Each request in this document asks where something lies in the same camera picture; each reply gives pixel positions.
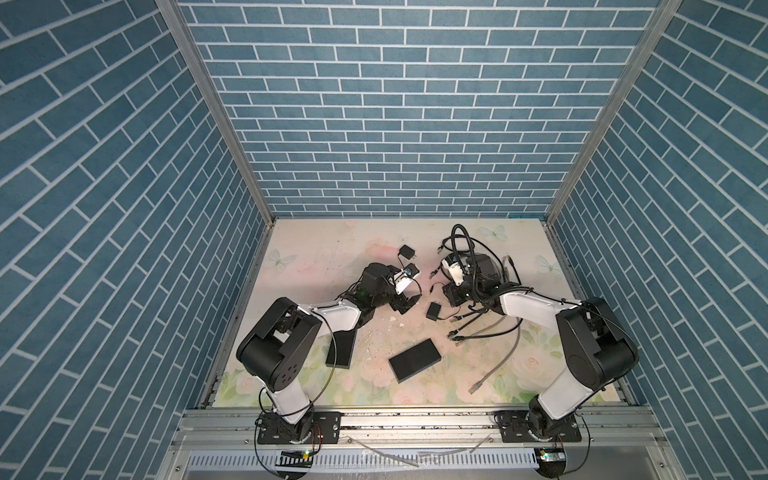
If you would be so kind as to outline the aluminium front rail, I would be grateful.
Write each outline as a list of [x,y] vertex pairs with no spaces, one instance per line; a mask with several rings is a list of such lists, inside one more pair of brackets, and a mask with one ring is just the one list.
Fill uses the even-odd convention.
[[[172,440],[175,450],[244,450],[257,439],[256,408],[188,410]],[[555,433],[535,436],[519,405],[475,407],[317,408],[323,443],[330,447],[491,447],[547,445],[647,447],[666,442],[647,407],[598,404],[579,409]]]

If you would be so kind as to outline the long black switch box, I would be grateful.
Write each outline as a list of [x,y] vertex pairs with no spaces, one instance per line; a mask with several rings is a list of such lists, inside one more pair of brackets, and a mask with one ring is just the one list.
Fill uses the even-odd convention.
[[332,335],[326,365],[341,369],[349,369],[357,337],[356,330],[337,331]]

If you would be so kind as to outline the small black power adapter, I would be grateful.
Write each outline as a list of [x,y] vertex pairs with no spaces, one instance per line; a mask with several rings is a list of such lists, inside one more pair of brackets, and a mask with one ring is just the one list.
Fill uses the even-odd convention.
[[432,321],[440,319],[442,306],[437,302],[431,302],[426,310],[426,318]]

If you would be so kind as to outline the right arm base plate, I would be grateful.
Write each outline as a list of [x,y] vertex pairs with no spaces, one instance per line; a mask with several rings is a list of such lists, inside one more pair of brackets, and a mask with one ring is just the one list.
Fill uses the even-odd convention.
[[493,421],[504,443],[582,441],[576,417],[571,414],[552,420],[544,412],[529,410],[501,410],[493,414]]

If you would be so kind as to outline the black wall plug adapter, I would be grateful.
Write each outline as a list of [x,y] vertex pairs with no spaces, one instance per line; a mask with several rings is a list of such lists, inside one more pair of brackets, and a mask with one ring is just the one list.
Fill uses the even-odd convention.
[[415,250],[408,245],[403,245],[398,251],[398,256],[403,259],[410,260],[415,256]]

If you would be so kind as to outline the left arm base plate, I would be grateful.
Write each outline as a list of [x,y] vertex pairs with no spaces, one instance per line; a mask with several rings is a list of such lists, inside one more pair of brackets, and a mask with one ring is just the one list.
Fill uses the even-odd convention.
[[313,411],[291,424],[275,412],[263,413],[257,442],[265,445],[306,444],[313,434],[319,433],[323,444],[337,444],[341,418],[338,411]]

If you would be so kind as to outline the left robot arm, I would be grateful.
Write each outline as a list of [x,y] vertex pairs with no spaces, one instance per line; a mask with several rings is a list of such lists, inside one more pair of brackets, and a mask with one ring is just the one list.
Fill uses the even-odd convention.
[[277,416],[297,425],[314,406],[298,376],[315,340],[363,327],[384,305],[407,312],[420,296],[408,297],[405,290],[419,274],[413,263],[398,267],[374,262],[332,301],[310,305],[280,297],[245,335],[236,359],[262,381]]

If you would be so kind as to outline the black network switch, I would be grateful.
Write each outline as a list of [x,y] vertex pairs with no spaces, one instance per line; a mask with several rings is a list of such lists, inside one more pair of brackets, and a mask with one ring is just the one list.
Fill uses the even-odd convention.
[[388,359],[398,383],[414,377],[442,360],[432,339],[426,339]]

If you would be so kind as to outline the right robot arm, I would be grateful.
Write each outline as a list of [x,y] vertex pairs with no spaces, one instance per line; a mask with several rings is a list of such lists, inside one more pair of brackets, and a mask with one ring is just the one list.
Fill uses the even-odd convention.
[[599,297],[568,301],[519,283],[504,283],[493,261],[485,255],[450,254],[439,269],[447,278],[444,294],[452,305],[473,301],[485,309],[558,333],[565,367],[529,403],[530,422],[539,429],[566,419],[639,361],[635,342]]

